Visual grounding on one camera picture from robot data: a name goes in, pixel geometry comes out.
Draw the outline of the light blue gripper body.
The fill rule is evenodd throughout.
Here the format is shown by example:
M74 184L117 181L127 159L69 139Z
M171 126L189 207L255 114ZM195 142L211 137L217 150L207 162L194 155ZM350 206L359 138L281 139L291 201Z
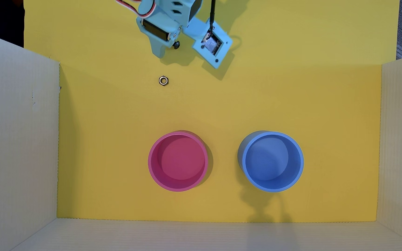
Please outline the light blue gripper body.
M136 23L147 37L153 34L174 42L182 29L189 26L202 3L202 0L143 0L138 6L140 14L147 13L152 7L154 10L148 17L137 17Z

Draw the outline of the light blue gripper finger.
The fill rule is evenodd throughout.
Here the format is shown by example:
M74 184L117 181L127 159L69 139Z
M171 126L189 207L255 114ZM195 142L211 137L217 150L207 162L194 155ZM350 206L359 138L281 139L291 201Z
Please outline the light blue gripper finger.
M149 35L148 39L150 41L152 53L158 57L163 58L165 55L165 49L169 48L169 41L156 37L155 35Z

